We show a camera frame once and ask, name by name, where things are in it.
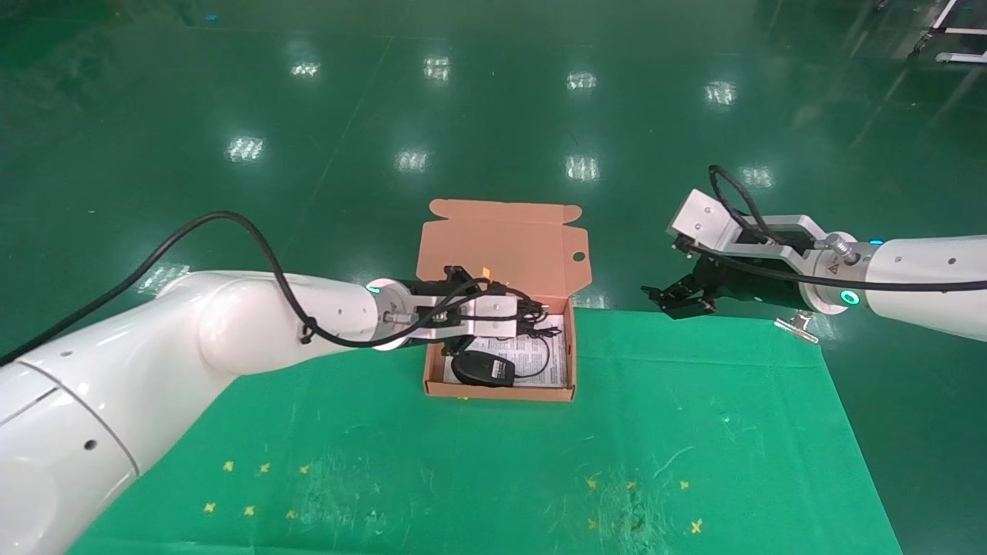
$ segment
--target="cardboard box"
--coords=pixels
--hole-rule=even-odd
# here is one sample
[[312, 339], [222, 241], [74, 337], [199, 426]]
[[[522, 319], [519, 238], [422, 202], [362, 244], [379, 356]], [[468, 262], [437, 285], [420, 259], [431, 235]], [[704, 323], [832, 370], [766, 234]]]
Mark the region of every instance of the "cardboard box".
[[529, 204], [437, 198], [429, 205], [444, 219], [421, 229], [418, 278], [445, 279], [446, 266], [462, 266], [475, 278], [484, 269], [490, 279], [509, 284], [565, 319], [566, 387], [482, 387], [442, 380], [442, 345], [429, 345], [425, 355], [425, 394], [529, 401], [571, 401], [576, 385], [575, 321], [569, 296], [593, 281], [589, 236], [567, 226], [582, 208], [562, 204]]

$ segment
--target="green floor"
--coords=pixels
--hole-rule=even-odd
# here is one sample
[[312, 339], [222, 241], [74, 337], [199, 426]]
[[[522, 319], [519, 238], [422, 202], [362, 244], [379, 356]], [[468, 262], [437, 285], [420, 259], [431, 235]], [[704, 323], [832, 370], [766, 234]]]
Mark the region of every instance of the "green floor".
[[[642, 310], [639, 285], [689, 268], [663, 230], [710, 163], [766, 213], [858, 237], [983, 232], [987, 77], [933, 57], [987, 44], [940, 37], [907, 59], [932, 2], [0, 0], [0, 13], [19, 4], [0, 19], [0, 348], [216, 208], [253, 218], [294, 272], [367, 281], [411, 276], [432, 198], [576, 203], [595, 279], [578, 304]], [[987, 27], [960, 6], [959, 24]], [[236, 137], [264, 142], [256, 160], [227, 157]], [[222, 225], [167, 262], [263, 267]], [[987, 346], [864, 313], [818, 323], [902, 548], [987, 544]]]

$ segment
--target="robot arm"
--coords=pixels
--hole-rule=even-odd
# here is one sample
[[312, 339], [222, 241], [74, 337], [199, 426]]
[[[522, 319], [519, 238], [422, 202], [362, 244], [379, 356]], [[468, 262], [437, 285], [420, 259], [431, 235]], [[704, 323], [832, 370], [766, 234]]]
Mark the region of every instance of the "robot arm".
[[[469, 279], [447, 273], [444, 282], [367, 286], [286, 277], [323, 330], [367, 342], [409, 329]], [[515, 296], [480, 296], [375, 349], [514, 337], [513, 321], [494, 327], [456, 315], [516, 311]], [[312, 338], [272, 274], [200, 272], [0, 367], [0, 552], [67, 550], [238, 376], [349, 350]]]
[[[806, 330], [812, 313], [861, 307], [987, 341], [987, 314], [978, 308], [987, 302], [987, 284], [975, 281], [987, 276], [987, 236], [864, 243], [827, 233], [805, 215], [763, 219], [782, 243], [752, 236], [722, 202], [693, 190], [668, 233], [674, 248], [698, 256], [694, 270], [666, 289], [642, 290], [676, 319], [712, 314], [720, 297], [791, 307], [796, 316], [776, 325], [813, 343], [818, 340]], [[812, 278], [817, 283], [807, 282]]]

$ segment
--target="black cable tie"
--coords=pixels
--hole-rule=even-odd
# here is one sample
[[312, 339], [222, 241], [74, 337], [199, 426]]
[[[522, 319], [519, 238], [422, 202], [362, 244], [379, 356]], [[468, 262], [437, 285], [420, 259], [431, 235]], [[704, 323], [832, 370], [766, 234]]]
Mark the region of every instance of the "black cable tie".
[[308, 345], [312, 343], [312, 337], [315, 336], [315, 326], [318, 325], [316, 319], [309, 317], [308, 321], [302, 322], [302, 337], [298, 340], [302, 345]]

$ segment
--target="box lid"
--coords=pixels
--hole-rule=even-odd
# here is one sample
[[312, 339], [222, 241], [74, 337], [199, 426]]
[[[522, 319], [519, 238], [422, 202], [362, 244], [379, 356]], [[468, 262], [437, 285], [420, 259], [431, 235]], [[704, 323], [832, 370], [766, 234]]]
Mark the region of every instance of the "box lid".
[[593, 281], [589, 237], [566, 225], [582, 208], [563, 204], [437, 198], [428, 208], [444, 219], [421, 229], [418, 278], [445, 279], [462, 266], [529, 295], [568, 297]]

